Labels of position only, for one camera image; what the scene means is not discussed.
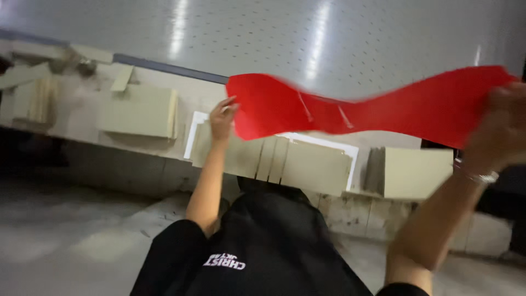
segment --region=bracelet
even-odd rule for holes
[[[475,181],[475,182],[477,182],[479,184],[492,184],[492,183],[495,183],[497,181],[497,179],[499,178],[499,173],[497,173],[495,171],[492,171],[489,175],[472,174],[470,172],[467,172],[461,166],[461,164],[462,164],[462,160],[456,158],[454,163],[453,163],[453,167],[455,169],[457,169],[458,171],[462,172],[464,174],[464,176],[466,176],[468,179],[470,179],[472,181]]]

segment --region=black shirt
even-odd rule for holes
[[[190,220],[155,237],[131,295],[372,295],[328,233],[310,204],[245,194],[210,239]],[[378,295],[427,294],[392,284]]]

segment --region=hand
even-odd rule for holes
[[[464,151],[464,168],[486,175],[526,160],[526,84],[493,90],[490,107]]]
[[[239,104],[232,104],[234,99],[235,97],[229,97],[219,102],[210,113],[213,143],[228,143],[232,121],[239,108]]]

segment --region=red foam sheet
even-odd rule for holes
[[[244,140],[283,132],[390,131],[462,148],[480,122],[487,93],[516,80],[500,66],[467,67],[359,101],[310,94],[268,74],[232,76],[226,90],[240,104],[234,121]]]

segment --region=person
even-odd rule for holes
[[[245,186],[214,233],[238,107],[229,98],[211,112],[212,144],[186,219],[154,238],[131,295],[372,295],[335,250],[320,212],[295,189]],[[385,286],[377,295],[431,295],[432,273],[477,204],[484,177],[524,157],[526,86],[492,91],[487,110],[459,168],[389,245]]]

